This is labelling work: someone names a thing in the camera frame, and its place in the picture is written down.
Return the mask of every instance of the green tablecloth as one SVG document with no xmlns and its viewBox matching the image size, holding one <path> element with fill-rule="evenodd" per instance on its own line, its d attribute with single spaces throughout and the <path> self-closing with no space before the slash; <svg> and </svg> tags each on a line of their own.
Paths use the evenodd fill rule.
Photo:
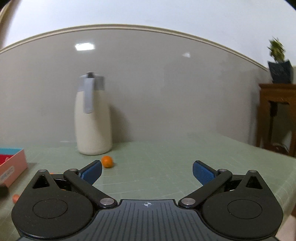
<svg viewBox="0 0 296 241">
<path fill-rule="evenodd" d="M 29 168 L 10 187 L 10 196 L 0 201 L 0 240 L 16 240 L 12 224 L 11 197 L 24 190 L 39 169 L 63 173 L 82 168 L 101 156 L 84 156 L 76 147 L 25 148 Z M 115 166 L 104 169 L 94 186 L 118 201 L 120 199 L 176 199 L 201 184 L 192 174 L 192 164 L 201 160 L 214 169 L 226 168 L 233 174 L 259 171 L 283 211 L 284 220 L 296 203 L 296 159 L 256 148 L 216 134 L 193 134 L 186 139 L 162 142 L 114 144 L 108 155 Z"/>
</svg>

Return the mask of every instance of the box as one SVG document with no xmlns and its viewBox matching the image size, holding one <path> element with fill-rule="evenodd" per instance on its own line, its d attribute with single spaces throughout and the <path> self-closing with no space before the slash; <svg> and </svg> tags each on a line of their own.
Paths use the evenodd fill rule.
<svg viewBox="0 0 296 241">
<path fill-rule="evenodd" d="M 0 148 L 0 183 L 9 187 L 28 167 L 21 148 Z"/>
</svg>

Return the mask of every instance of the thermos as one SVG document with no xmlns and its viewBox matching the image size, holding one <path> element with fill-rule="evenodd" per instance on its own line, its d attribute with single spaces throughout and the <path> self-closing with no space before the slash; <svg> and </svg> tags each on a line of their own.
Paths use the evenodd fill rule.
<svg viewBox="0 0 296 241">
<path fill-rule="evenodd" d="M 99 155 L 112 148 L 104 77 L 93 72 L 80 77 L 75 101 L 75 134 L 78 151 L 84 155 Z"/>
</svg>

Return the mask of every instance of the orange fruit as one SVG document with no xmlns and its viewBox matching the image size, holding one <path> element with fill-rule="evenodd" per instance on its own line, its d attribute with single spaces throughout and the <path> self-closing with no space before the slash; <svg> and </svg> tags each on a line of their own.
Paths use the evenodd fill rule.
<svg viewBox="0 0 296 241">
<path fill-rule="evenodd" d="M 12 196 L 12 201 L 13 201 L 14 204 L 18 201 L 19 197 L 20 196 L 18 194 L 15 194 L 15 195 Z"/>
<path fill-rule="evenodd" d="M 113 160 L 112 157 L 110 156 L 103 156 L 101 163 L 103 165 L 104 168 L 111 168 L 113 167 Z"/>
</svg>

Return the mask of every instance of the blue pad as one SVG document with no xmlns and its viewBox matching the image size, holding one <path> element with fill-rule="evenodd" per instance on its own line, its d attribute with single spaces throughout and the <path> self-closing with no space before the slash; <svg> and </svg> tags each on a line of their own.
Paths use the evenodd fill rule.
<svg viewBox="0 0 296 241">
<path fill-rule="evenodd" d="M 93 185 L 102 175 L 102 163 L 99 161 L 81 174 L 81 178 Z"/>
<path fill-rule="evenodd" d="M 195 162 L 193 163 L 193 175 L 194 177 L 202 184 L 205 185 L 209 181 L 213 180 L 215 178 L 215 174 L 212 173 L 210 170 L 206 169 L 201 164 Z"/>
</svg>

